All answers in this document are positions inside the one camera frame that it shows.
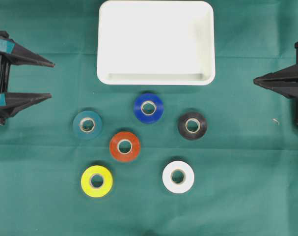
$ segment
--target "black clamp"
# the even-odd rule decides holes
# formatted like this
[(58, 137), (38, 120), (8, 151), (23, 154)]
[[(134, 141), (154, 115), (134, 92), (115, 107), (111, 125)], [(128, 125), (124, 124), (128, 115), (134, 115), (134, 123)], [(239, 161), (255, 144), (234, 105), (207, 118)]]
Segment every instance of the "black clamp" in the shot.
[(253, 80), (255, 85), (265, 89), (270, 89), (287, 98), (296, 100), (296, 124), (298, 125), (298, 42), (295, 43), (296, 48), (296, 64), (269, 73)]
[(54, 63), (22, 47), (9, 34), (0, 31), (0, 125), (19, 111), (40, 103), (52, 96), (49, 93), (8, 92), (11, 65), (40, 65), (54, 67)]

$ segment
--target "green cloth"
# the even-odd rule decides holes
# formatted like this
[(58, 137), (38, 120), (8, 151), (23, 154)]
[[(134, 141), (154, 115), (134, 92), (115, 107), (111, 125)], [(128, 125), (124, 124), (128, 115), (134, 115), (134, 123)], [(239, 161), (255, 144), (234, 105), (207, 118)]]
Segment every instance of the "green cloth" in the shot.
[[(12, 66), (10, 92), (50, 92), (0, 128), (0, 236), (298, 236), (298, 128), (293, 102), (255, 77), (295, 63), (298, 0), (209, 0), (215, 13), (216, 78), (208, 86), (108, 86), (96, 77), (98, 0), (0, 0), (0, 30), (56, 63)], [(165, 112), (142, 124), (133, 103), (155, 92)], [(177, 119), (208, 122), (188, 141)], [(98, 138), (79, 140), (75, 115), (102, 117)], [(140, 138), (135, 162), (115, 161), (111, 137)], [(168, 192), (162, 171), (187, 161), (193, 188)], [(112, 191), (86, 196), (83, 171), (108, 167)]]

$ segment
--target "orange tape roll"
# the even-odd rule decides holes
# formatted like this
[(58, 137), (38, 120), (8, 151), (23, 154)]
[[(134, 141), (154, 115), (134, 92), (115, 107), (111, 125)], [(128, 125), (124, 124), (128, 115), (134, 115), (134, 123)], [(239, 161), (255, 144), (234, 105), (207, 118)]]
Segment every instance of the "orange tape roll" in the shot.
[[(128, 152), (122, 152), (119, 149), (119, 145), (123, 142), (127, 141), (130, 143), (131, 148)], [(131, 132), (119, 132), (115, 134), (109, 144), (109, 150), (111, 155), (120, 162), (131, 162), (137, 158), (140, 153), (140, 141), (137, 136)]]

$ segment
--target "black tape roll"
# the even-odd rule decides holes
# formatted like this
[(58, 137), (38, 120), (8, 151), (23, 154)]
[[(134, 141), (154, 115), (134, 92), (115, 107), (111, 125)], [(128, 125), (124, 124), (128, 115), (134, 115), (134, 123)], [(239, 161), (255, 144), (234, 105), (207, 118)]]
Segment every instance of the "black tape roll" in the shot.
[[(187, 124), (189, 121), (197, 123), (198, 128), (196, 131), (189, 131)], [(198, 112), (188, 112), (182, 115), (178, 120), (178, 130), (180, 134), (188, 140), (196, 140), (201, 138), (207, 131), (207, 121)]]

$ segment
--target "electrical tape roll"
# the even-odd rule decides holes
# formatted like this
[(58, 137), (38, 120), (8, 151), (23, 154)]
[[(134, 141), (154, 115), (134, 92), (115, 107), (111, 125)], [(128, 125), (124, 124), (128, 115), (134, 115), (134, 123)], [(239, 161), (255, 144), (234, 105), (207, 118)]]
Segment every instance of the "electrical tape roll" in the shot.
[[(172, 175), (175, 171), (183, 173), (184, 178), (180, 183), (175, 183)], [(194, 183), (194, 172), (190, 165), (183, 161), (173, 161), (163, 170), (162, 180), (164, 186), (172, 193), (185, 193), (191, 189)]]
[[(154, 107), (153, 113), (146, 114), (143, 111), (143, 107), (146, 104), (151, 104)], [(140, 120), (142, 123), (155, 123), (162, 117), (163, 112), (163, 102), (155, 94), (145, 93), (135, 100), (134, 114), (137, 117), (137, 119)]]
[[(127, 153), (123, 153), (119, 150), (119, 145), (127, 141), (131, 144), (131, 149)], [(109, 144), (109, 150), (114, 159), (120, 162), (131, 162), (135, 160), (140, 153), (141, 145), (138, 137), (131, 133), (122, 131), (115, 134)]]
[[(90, 121), (91, 123), (93, 123), (93, 127), (91, 130), (85, 129), (85, 121)], [(73, 131), (81, 139), (93, 139), (101, 133), (101, 130), (101, 117), (93, 111), (83, 111), (77, 114), (73, 121)]]
[[(92, 178), (99, 175), (103, 179), (100, 187), (92, 185)], [(110, 171), (103, 166), (91, 166), (86, 169), (81, 177), (81, 187), (86, 195), (92, 198), (100, 198), (106, 195), (113, 186), (113, 176)]]
[[(198, 128), (196, 131), (188, 130), (188, 122), (194, 121), (197, 123)], [(178, 121), (178, 130), (179, 133), (188, 140), (196, 140), (201, 138), (207, 131), (207, 121), (206, 119), (198, 112), (189, 112), (184, 114), (179, 118)]]

